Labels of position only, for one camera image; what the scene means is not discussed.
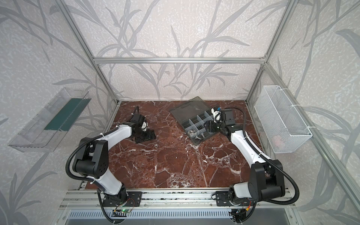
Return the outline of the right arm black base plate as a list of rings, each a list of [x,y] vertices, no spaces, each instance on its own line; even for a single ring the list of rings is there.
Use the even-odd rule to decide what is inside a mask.
[[[217,206],[248,207],[254,205],[250,199],[237,197],[230,191],[216,191],[211,197],[216,201]]]

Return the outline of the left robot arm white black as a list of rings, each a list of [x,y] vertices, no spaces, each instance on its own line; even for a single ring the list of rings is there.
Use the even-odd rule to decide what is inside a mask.
[[[142,143],[156,139],[148,129],[145,116],[134,113],[129,121],[93,138],[83,138],[66,162],[66,173],[74,180],[95,184],[101,192],[121,198],[126,195],[124,185],[109,169],[109,150],[122,140]]]

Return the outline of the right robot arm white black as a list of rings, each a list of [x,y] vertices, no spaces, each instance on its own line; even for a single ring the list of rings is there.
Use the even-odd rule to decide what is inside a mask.
[[[264,154],[250,140],[246,132],[246,119],[242,124],[236,123],[233,108],[211,109],[213,120],[204,127],[211,133],[220,133],[241,152],[250,167],[248,182],[237,183],[229,188],[229,201],[238,205],[240,200],[249,199],[254,202],[269,201],[285,195],[284,175],[280,171],[282,165]]]

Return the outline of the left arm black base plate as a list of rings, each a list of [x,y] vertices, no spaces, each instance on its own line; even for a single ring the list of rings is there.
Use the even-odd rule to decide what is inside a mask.
[[[141,191],[130,191],[127,193],[120,193],[118,195],[105,194],[102,204],[104,207],[139,207],[142,199]]]

